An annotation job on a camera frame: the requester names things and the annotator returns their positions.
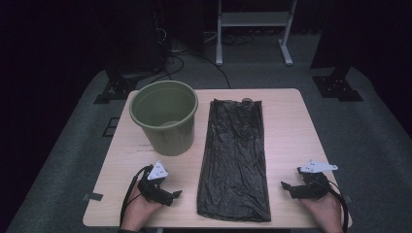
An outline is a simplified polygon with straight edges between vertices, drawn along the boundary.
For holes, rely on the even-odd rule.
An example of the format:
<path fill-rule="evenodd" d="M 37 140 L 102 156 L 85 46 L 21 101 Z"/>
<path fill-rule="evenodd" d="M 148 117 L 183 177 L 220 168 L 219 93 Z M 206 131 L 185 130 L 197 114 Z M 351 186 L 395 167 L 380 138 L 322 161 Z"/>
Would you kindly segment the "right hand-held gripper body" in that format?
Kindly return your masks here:
<path fill-rule="evenodd" d="M 320 199 L 324 197 L 331 190 L 325 172 L 337 169 L 337 165 L 310 159 L 306 165 L 297 168 L 297 172 L 303 179 L 304 184 L 289 187 L 291 198 Z"/>

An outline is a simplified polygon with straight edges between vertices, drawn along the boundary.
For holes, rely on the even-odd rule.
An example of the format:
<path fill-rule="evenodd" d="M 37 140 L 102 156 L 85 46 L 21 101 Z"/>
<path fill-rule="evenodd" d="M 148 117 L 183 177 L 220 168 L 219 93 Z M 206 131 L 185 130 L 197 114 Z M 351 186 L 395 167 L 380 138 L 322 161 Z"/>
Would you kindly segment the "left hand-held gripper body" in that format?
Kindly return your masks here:
<path fill-rule="evenodd" d="M 155 165 L 144 168 L 143 177 L 137 187 L 147 200 L 170 206 L 173 203 L 174 195 L 160 187 L 167 176 L 168 172 L 158 161 Z"/>

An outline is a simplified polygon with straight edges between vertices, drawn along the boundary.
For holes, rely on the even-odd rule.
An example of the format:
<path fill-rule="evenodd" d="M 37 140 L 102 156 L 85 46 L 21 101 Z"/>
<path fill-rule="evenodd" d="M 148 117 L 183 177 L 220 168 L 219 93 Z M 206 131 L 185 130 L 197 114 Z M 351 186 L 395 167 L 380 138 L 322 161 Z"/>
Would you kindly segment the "black plastic trash bag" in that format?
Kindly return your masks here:
<path fill-rule="evenodd" d="M 271 220 L 260 101 L 210 103 L 196 209 L 212 219 Z"/>

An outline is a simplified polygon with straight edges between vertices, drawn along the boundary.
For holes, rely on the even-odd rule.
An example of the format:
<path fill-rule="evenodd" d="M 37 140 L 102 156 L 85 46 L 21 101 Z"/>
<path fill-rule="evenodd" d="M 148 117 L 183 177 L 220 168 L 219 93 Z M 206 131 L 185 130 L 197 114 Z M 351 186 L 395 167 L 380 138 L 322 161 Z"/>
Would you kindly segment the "green plastic bin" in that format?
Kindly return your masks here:
<path fill-rule="evenodd" d="M 138 90 L 130 100 L 129 114 L 157 153 L 176 156 L 193 144 L 197 108 L 198 97 L 192 87 L 162 81 Z"/>

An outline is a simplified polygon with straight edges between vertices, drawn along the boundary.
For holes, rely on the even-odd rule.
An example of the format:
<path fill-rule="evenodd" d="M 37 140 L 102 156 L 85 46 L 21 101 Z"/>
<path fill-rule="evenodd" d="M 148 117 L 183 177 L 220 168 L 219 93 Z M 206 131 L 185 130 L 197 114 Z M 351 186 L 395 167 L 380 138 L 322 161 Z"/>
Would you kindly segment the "person's left hand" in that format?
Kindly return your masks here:
<path fill-rule="evenodd" d="M 161 204 L 149 202 L 145 197 L 142 197 L 138 188 L 131 191 L 127 203 L 120 230 L 128 232 L 138 232 L 146 225 L 152 215 L 162 207 Z"/>

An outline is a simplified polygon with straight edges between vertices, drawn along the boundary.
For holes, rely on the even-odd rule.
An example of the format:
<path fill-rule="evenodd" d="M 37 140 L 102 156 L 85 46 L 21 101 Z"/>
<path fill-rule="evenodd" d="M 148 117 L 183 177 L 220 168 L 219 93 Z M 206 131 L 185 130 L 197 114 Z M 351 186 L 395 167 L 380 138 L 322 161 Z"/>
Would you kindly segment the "person's right hand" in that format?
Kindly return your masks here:
<path fill-rule="evenodd" d="M 318 200 L 300 199 L 323 233 L 344 233 L 341 223 L 341 205 L 330 193 Z"/>

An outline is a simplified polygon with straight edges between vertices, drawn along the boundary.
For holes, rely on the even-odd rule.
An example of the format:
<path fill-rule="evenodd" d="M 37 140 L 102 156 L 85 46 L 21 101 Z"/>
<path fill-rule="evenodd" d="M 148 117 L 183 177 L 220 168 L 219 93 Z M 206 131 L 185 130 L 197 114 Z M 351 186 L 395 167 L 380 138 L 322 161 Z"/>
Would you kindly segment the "black stand base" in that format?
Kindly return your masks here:
<path fill-rule="evenodd" d="M 137 75 L 127 69 L 109 69 L 105 71 L 108 82 L 102 93 L 94 100 L 95 104 L 109 104 L 111 100 L 125 100 L 135 89 Z"/>
<path fill-rule="evenodd" d="M 340 102 L 360 102 L 360 94 L 346 80 L 351 67 L 336 66 L 328 76 L 314 76 L 313 81 L 323 98 L 336 98 Z"/>

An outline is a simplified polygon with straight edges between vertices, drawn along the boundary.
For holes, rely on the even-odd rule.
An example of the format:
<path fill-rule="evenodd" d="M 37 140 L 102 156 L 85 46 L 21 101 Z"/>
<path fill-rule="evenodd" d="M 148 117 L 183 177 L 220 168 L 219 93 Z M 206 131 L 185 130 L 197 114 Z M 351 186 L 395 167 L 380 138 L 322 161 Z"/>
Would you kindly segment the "dark equipment cabinet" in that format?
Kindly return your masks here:
<path fill-rule="evenodd" d="M 164 66 L 150 0 L 113 0 L 115 20 L 109 27 L 115 67 L 136 73 L 157 72 Z"/>

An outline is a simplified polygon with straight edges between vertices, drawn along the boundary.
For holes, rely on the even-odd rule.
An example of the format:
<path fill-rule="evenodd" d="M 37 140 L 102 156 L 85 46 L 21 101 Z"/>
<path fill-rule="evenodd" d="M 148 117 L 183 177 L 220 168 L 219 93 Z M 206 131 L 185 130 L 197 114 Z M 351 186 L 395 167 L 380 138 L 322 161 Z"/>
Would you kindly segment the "white metal stand frame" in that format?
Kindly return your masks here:
<path fill-rule="evenodd" d="M 292 0 L 290 9 L 287 12 L 246 12 L 228 13 L 222 10 L 222 0 L 218 0 L 217 18 L 217 44 L 216 44 L 216 64 L 223 64 L 223 29 L 227 27 L 283 27 L 283 37 L 278 40 L 278 45 L 287 66 L 292 66 L 293 61 L 290 55 L 287 42 L 292 28 L 297 0 Z"/>

